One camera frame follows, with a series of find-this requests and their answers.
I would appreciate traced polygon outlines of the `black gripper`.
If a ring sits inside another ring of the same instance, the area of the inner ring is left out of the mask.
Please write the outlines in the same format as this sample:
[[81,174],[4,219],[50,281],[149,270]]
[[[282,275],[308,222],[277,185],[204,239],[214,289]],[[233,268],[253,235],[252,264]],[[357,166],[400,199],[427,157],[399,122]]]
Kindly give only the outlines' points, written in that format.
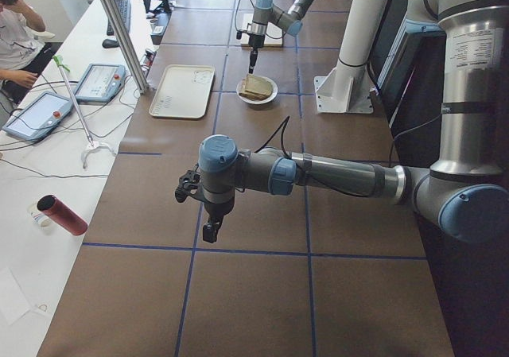
[[235,205],[235,199],[223,203],[206,202],[204,208],[208,213],[208,221],[202,227],[202,238],[207,243],[215,243],[219,233],[219,223],[229,214]]
[[249,36],[248,45],[251,47],[248,73],[254,74],[255,65],[258,59],[258,51],[264,47],[264,36],[251,34]]

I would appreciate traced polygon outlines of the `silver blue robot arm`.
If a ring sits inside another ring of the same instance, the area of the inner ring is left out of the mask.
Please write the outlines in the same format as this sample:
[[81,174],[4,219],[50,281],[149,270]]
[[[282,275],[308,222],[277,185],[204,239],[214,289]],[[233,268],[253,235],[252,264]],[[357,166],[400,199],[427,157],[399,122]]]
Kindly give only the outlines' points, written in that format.
[[253,74],[258,59],[258,51],[265,44],[268,36],[267,27],[275,25],[282,30],[282,36],[289,34],[295,37],[302,27],[302,20],[314,0],[295,0],[287,10],[276,6],[273,0],[255,0],[251,3],[253,7],[252,19],[247,23],[246,28],[235,27],[236,38],[240,40],[242,35],[248,36],[248,46],[251,48],[248,73]]
[[352,0],[336,66],[314,80],[317,112],[341,125],[338,158],[263,145],[240,149],[232,138],[212,135],[199,148],[195,196],[207,219],[202,237],[214,243],[237,192],[287,196],[313,186],[356,199],[403,204],[467,243],[487,242],[508,230],[508,191],[498,184],[495,157],[499,109],[508,88],[508,0],[408,0],[411,33],[446,37],[437,160],[427,168],[360,161],[346,153],[375,137],[364,121],[371,113],[369,58],[388,0]]

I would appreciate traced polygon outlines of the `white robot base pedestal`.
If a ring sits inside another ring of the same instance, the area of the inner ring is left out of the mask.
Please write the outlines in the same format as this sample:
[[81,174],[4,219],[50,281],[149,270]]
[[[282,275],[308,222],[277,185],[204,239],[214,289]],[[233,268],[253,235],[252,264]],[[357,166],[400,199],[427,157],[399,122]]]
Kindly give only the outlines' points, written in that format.
[[317,111],[329,114],[370,114],[373,83],[367,74],[372,45],[388,0],[352,0],[336,66],[317,76]]

